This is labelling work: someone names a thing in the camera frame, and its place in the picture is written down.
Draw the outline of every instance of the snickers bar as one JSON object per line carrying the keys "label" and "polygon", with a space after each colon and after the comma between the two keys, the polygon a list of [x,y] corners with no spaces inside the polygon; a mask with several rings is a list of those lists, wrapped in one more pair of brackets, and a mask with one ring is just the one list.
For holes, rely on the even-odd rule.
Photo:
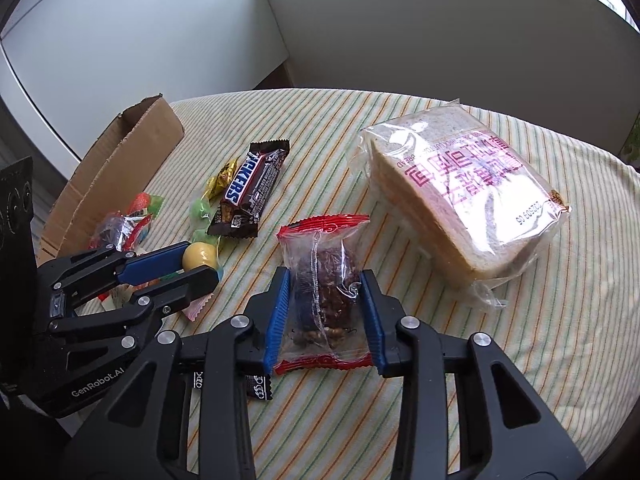
{"label": "snickers bar", "polygon": [[252,142],[220,201],[207,234],[255,238],[260,216],[287,155],[288,140]]}

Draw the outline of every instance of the striped tablecloth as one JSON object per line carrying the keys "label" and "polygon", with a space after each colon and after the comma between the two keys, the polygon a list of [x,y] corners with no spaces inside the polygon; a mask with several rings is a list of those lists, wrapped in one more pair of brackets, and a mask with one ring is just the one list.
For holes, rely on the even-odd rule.
{"label": "striped tablecloth", "polygon": [[[189,235],[188,203],[206,178],[252,140],[287,138],[291,153],[264,211],[258,237],[227,241],[225,276],[196,322],[165,326],[204,332],[242,312],[266,290],[282,254],[279,226],[312,215],[371,215],[365,266],[386,294],[439,332],[489,333],[522,370],[591,463],[640,396],[640,178],[588,144],[505,115],[470,108],[572,204],[570,221],[522,277],[497,289],[509,306],[485,315],[453,300],[431,263],[350,171],[358,130],[441,104],[397,94],[285,89],[201,97],[172,106],[184,140],[148,186],[166,197],[145,248]],[[261,479],[385,479],[391,471],[401,381],[374,368],[306,370],[273,380],[274,399],[249,402]],[[197,470],[197,399],[189,466]],[[451,468],[458,467],[458,421],[449,394]]]}

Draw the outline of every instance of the yellow ball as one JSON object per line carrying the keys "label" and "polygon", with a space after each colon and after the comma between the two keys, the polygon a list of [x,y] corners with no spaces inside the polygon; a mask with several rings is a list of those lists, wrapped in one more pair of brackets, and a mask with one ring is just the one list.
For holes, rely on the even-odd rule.
{"label": "yellow ball", "polygon": [[218,248],[204,242],[194,242],[182,255],[182,268],[191,270],[202,265],[218,268]]}

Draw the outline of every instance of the white wall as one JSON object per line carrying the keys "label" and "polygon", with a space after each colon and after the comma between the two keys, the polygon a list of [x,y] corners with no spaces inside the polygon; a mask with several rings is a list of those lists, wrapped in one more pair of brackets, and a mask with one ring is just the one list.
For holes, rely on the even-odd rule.
{"label": "white wall", "polygon": [[251,89],[287,57],[267,0],[24,0],[16,12],[2,37],[12,84],[62,145],[36,119],[22,127],[67,177],[64,144],[82,158],[124,108]]}
{"label": "white wall", "polygon": [[510,114],[617,153],[640,110],[640,35],[596,0],[269,0],[297,86]]}

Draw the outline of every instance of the cardboard flap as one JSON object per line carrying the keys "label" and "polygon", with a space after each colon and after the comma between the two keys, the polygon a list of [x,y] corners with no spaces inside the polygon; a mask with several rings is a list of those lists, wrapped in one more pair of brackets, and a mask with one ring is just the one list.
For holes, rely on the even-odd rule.
{"label": "cardboard flap", "polygon": [[105,215],[129,207],[183,135],[180,120],[161,94],[114,118],[56,200],[38,260],[87,248]]}

